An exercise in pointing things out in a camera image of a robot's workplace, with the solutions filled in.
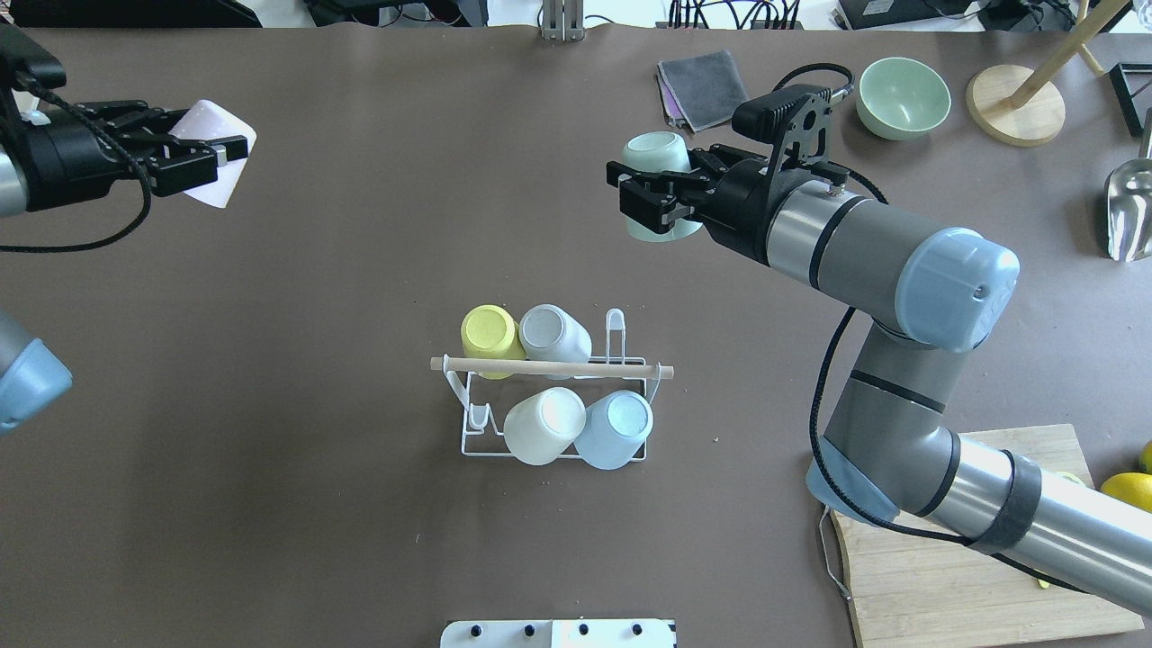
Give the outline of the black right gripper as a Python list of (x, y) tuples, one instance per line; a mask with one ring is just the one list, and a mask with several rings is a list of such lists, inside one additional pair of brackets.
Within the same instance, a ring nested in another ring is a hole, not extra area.
[[(765, 266), (770, 226), (785, 199), (814, 180), (808, 171), (776, 171), (768, 158), (723, 144), (681, 150), (665, 163), (673, 169), (606, 164), (608, 183), (620, 188), (617, 208), (626, 214), (626, 233), (634, 239), (684, 239), (704, 224), (717, 243)], [(637, 184), (623, 184), (622, 178)], [(689, 208), (672, 196), (702, 193), (707, 194), (694, 218), (703, 224), (689, 219)]]

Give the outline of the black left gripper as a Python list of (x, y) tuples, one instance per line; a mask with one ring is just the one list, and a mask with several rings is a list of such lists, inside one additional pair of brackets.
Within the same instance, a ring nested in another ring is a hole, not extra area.
[[(169, 131), (172, 112), (144, 100), (81, 103), (76, 108), (147, 168), (156, 197), (212, 184), (218, 167), (248, 158), (250, 140), (242, 135), (217, 140), (153, 135)], [(145, 136), (144, 143), (136, 142), (137, 136)], [(147, 164), (156, 156), (165, 163)], [(123, 156), (67, 111), (50, 108), (45, 101), (18, 111), (18, 212), (103, 198), (118, 180), (136, 178)]]

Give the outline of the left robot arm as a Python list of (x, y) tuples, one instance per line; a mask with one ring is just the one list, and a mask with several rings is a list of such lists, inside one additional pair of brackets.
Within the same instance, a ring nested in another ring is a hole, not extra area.
[(48, 111), (26, 112), (3, 104), (3, 217), (103, 199), (121, 179), (141, 183), (141, 213), (94, 242), (3, 244), (3, 253), (56, 258), (108, 247), (141, 225), (156, 198), (179, 193), (225, 208), (256, 140), (206, 99), (179, 111), (143, 100), (50, 101)]

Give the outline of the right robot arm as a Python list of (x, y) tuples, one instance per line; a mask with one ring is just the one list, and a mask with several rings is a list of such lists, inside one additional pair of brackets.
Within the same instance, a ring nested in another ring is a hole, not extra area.
[[(941, 514), (971, 452), (947, 423), (1098, 419), (1149, 432), (1149, 279), (1043, 241), (1033, 173), (876, 161), (893, 197), (982, 229), (1021, 256), (1021, 297), (990, 342), (939, 349), (878, 312), (911, 218), (878, 199), (776, 198), (752, 164), (708, 217), (814, 216), (791, 279), (699, 234), (626, 238), (615, 140), (567, 156), (525, 142), (320, 161), (268, 145), (221, 216), (165, 217), (150, 238), (141, 372), (144, 517), (136, 565), (202, 615), (341, 626), (400, 618), (670, 610), (717, 621), (768, 608), (828, 617), (806, 573), (814, 415), (823, 468), (859, 464), (909, 511)], [(621, 301), (639, 348), (679, 366), (657, 401), (655, 455), (601, 470), (467, 459), (427, 360), (469, 306)]]

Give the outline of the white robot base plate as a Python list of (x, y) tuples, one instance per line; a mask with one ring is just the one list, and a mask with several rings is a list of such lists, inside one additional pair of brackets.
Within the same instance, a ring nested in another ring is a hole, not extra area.
[(440, 647), (676, 647), (675, 621), (659, 618), (458, 620)]

